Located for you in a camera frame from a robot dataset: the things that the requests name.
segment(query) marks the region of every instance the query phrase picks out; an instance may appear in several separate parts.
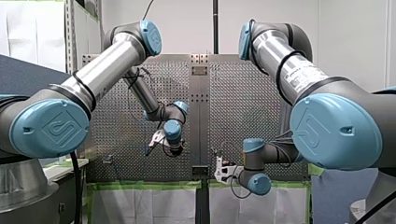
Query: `black cable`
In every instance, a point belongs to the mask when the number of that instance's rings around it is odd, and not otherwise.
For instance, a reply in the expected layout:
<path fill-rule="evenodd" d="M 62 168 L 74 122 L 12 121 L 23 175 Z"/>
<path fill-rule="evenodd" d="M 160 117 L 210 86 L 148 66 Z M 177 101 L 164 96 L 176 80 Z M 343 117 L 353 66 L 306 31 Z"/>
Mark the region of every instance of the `black cable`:
<path fill-rule="evenodd" d="M 233 179 L 236 178 L 236 176 L 235 176 L 235 171 L 236 171 L 236 167 L 235 167 L 235 169 L 233 169 L 233 175 L 232 175 Z M 249 193 L 248 193 L 246 196 L 243 196 L 243 197 L 240 196 L 240 195 L 237 195 L 237 194 L 235 193 L 235 191 L 233 190 L 233 179 L 231 180 L 231 185 L 230 185 L 231 191 L 233 192 L 233 195 L 234 195 L 235 197 L 237 197 L 238 199 L 246 199 L 248 196 L 250 196 L 251 191 L 249 191 Z"/>
<path fill-rule="evenodd" d="M 151 0 L 151 2 L 149 2 L 148 8 L 146 9 L 146 13 L 145 13 L 145 15 L 143 16 L 142 21 L 146 19 L 147 15 L 148 15 L 148 13 L 149 13 L 149 9 L 150 9 L 150 7 L 151 7 L 151 4 L 152 4 L 153 2 L 154 2 L 154 0 Z"/>
<path fill-rule="evenodd" d="M 166 155 L 167 157 L 170 157 L 170 158 L 175 158 L 175 157 L 178 156 L 178 155 L 172 155 L 172 154 L 167 153 L 166 150 L 165 150 L 165 145 L 164 145 L 164 144 L 163 144 L 163 153 L 165 153 L 165 155 Z"/>
<path fill-rule="evenodd" d="M 76 212 L 75 212 L 75 224 L 79 224 L 79 217 L 81 213 L 81 205 L 82 205 L 82 191 L 81 191 L 81 173 L 78 168 L 78 160 L 75 152 L 70 153 L 70 158 L 73 163 L 73 170 L 75 175 L 76 182 Z"/>
<path fill-rule="evenodd" d="M 282 67 L 283 67 L 283 65 L 285 64 L 285 62 L 287 62 L 288 59 L 289 59 L 291 56 L 294 56 L 294 55 L 297 55 L 297 54 L 300 54 L 300 55 L 306 57 L 306 55 L 305 55 L 305 53 L 304 53 L 303 51 L 297 50 L 297 49 L 296 49 L 296 50 L 292 51 L 290 54 L 286 55 L 286 56 L 282 59 L 282 61 L 280 62 L 279 66 L 277 67 L 277 70 L 276 70 L 276 88 L 277 88 L 277 91 L 279 92 L 279 95 L 282 97 L 282 99 L 283 99 L 286 103 L 288 103 L 288 105 L 292 105 L 292 104 L 291 104 L 291 102 L 288 100 L 288 98 L 286 98 L 286 96 L 283 94 L 282 88 L 280 87 L 280 73 L 281 73 L 281 71 L 282 71 Z"/>
<path fill-rule="evenodd" d="M 255 56 L 255 52 L 254 52 L 254 48 L 253 48 L 253 23 L 256 22 L 255 20 L 251 19 L 248 23 L 248 32 L 249 32 L 249 44 L 250 44 L 250 55 L 251 55 L 251 61 L 253 62 L 253 64 L 259 69 L 259 71 L 261 71 L 263 74 L 268 75 L 267 72 L 265 72 L 264 70 L 262 70 L 262 68 L 259 66 L 259 64 L 257 63 L 256 60 L 256 56 Z"/>
<path fill-rule="evenodd" d="M 142 77 L 142 76 L 140 75 L 140 69 L 139 69 L 139 68 L 137 68 L 135 76 L 133 76 L 133 77 L 126 77 L 126 76 L 124 76 L 124 77 L 123 77 L 123 78 L 125 78 L 125 79 L 134 79 L 134 80 L 128 85 L 128 90 L 130 90 L 130 89 L 132 88 L 132 86 L 136 83 L 136 81 L 137 81 L 137 79 L 138 79 L 139 77 Z"/>
<path fill-rule="evenodd" d="M 158 144 L 160 144 L 161 141 L 163 141 L 164 139 L 165 139 L 165 137 L 163 137 L 159 142 L 156 142 L 155 145 L 152 147 L 152 149 L 149 150 L 149 151 L 146 153 L 145 156 L 148 156 L 148 155 L 151 153 L 151 151 L 154 150 L 154 148 L 156 148 L 156 147 L 158 146 Z"/>
<path fill-rule="evenodd" d="M 283 168 L 291 167 L 292 161 L 291 161 L 290 155 L 282 147 L 278 146 L 276 144 L 276 142 L 272 141 L 272 142 L 269 142 L 268 144 L 276 148 L 276 163 L 279 164 Z M 285 155 L 285 157 L 288 159 L 287 165 L 283 165 L 283 164 L 279 163 L 279 156 L 280 156 L 279 151 L 282 152 L 282 154 Z"/>
<path fill-rule="evenodd" d="M 93 92 L 91 91 L 91 89 L 90 89 L 87 85 L 85 85 L 85 83 L 82 82 L 81 79 L 79 79 L 79 77 L 76 75 L 76 73 L 77 73 L 77 71 L 74 71 L 74 72 L 72 73 L 72 76 L 74 77 L 74 79 L 75 79 L 81 86 L 83 86 L 83 87 L 85 88 L 85 90 L 90 94 L 90 96 L 91 96 L 91 98 L 92 98 L 92 109 L 91 109 L 91 112 L 92 112 L 92 111 L 96 108 L 96 98 L 95 98 L 95 95 L 93 94 Z"/>
<path fill-rule="evenodd" d="M 376 206 L 374 206 L 370 211 L 366 213 L 361 219 L 355 222 L 355 224 L 363 224 L 367 219 L 372 217 L 376 212 L 378 212 L 382 207 L 390 203 L 396 198 L 396 191 L 393 191 L 388 197 L 386 197 L 384 200 L 382 200 L 380 203 L 378 203 Z"/>

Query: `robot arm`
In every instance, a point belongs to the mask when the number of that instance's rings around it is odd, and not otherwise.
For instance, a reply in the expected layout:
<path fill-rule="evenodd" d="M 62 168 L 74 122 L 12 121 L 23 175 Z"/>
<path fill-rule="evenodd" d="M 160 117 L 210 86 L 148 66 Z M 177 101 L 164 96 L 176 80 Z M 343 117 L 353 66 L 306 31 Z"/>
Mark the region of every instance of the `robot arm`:
<path fill-rule="evenodd" d="M 140 27 L 135 24 L 128 24 L 118 26 L 107 32 L 105 38 L 105 48 L 110 46 L 110 40 L 112 36 L 117 37 L 119 34 L 125 35 L 131 33 L 131 31 L 137 31 Z M 153 30 L 153 24 L 147 24 L 145 28 L 141 28 L 147 35 L 138 36 L 137 39 L 143 39 L 152 44 L 146 46 L 146 51 L 150 54 L 158 54 L 161 51 L 161 37 L 159 34 L 156 35 Z M 188 106 L 184 102 L 176 101 L 170 105 L 161 105 L 152 93 L 151 89 L 147 86 L 144 79 L 139 76 L 139 68 L 130 66 L 128 71 L 123 76 L 124 81 L 128 87 L 134 93 L 134 96 L 139 101 L 144 109 L 144 117 L 149 121 L 165 121 L 163 129 L 157 131 L 149 147 L 153 149 L 158 144 L 168 147 L 173 156 L 178 156 L 183 150 L 182 129 L 186 122 L 186 116 L 188 113 Z"/>
<path fill-rule="evenodd" d="M 124 77 L 129 89 L 140 102 L 144 109 L 144 117 L 149 121 L 165 121 L 163 129 L 157 131 L 149 143 L 150 149 L 158 144 L 169 148 L 172 156 L 178 156 L 184 149 L 181 138 L 183 125 L 186 122 L 188 106 L 176 101 L 169 105 L 159 104 L 146 82 L 139 76 L 139 69 L 132 68 Z"/>
<path fill-rule="evenodd" d="M 76 150 L 87 135 L 96 102 L 132 67 L 158 55 L 162 42 L 154 23 L 141 21 L 113 29 L 105 48 L 61 85 L 49 85 L 29 99 L 0 96 L 1 158 L 53 158 Z M 136 91 L 139 84 L 141 80 L 134 84 Z M 150 94 L 143 91 L 139 99 L 151 99 Z M 174 113 L 167 115 L 170 120 L 185 121 Z M 167 137 L 173 139 L 173 133 Z"/>
<path fill-rule="evenodd" d="M 395 90 L 370 93 L 345 77 L 329 77 L 313 65 L 309 39 L 291 24 L 251 21 L 242 28 L 239 56 L 251 60 L 276 83 L 283 100 L 292 106 L 293 145 L 286 153 L 261 139 L 244 141 L 244 169 L 235 175 L 253 193 L 263 195 L 270 180 L 267 162 L 305 158 L 327 169 L 345 171 L 396 167 Z"/>

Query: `metal bracket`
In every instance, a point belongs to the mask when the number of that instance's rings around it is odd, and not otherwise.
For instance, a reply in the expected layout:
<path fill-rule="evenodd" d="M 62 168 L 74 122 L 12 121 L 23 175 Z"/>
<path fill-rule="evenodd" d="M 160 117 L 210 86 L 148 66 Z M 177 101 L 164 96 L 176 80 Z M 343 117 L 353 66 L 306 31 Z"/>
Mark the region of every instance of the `metal bracket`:
<path fill-rule="evenodd" d="M 207 165 L 192 166 L 192 180 L 206 180 L 209 177 L 209 167 Z"/>
<path fill-rule="evenodd" d="M 207 76 L 207 66 L 193 66 L 191 74 L 193 76 Z"/>

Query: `white wall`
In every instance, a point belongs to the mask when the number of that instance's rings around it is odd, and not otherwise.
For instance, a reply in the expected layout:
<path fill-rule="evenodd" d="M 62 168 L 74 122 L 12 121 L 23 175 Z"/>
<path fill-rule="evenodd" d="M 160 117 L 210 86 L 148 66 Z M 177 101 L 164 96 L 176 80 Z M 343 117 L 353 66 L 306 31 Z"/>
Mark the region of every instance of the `white wall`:
<path fill-rule="evenodd" d="M 103 28 L 140 21 L 149 0 L 102 0 Z M 157 0 L 146 17 L 159 27 L 163 53 L 213 51 L 211 0 Z"/>
<path fill-rule="evenodd" d="M 318 0 L 219 0 L 219 53 L 238 53 L 241 27 L 254 19 L 287 22 L 303 28 L 318 57 Z"/>
<path fill-rule="evenodd" d="M 390 1 L 320 0 L 319 67 L 328 75 L 348 77 L 367 91 L 387 86 Z"/>
<path fill-rule="evenodd" d="M 149 0 L 103 0 L 103 27 L 142 19 Z M 256 21 L 292 22 L 308 33 L 318 55 L 318 0 L 219 0 L 219 53 L 238 53 L 242 25 Z M 212 0 L 157 0 L 147 19 L 163 37 L 163 53 L 213 52 Z"/>

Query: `metal pole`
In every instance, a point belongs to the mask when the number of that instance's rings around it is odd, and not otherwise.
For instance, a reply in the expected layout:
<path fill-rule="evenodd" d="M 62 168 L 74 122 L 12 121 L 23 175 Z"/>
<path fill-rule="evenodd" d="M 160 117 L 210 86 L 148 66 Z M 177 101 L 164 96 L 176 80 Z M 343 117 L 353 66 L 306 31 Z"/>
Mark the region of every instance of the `metal pole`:
<path fill-rule="evenodd" d="M 219 54 L 219 0 L 213 0 L 213 53 Z"/>

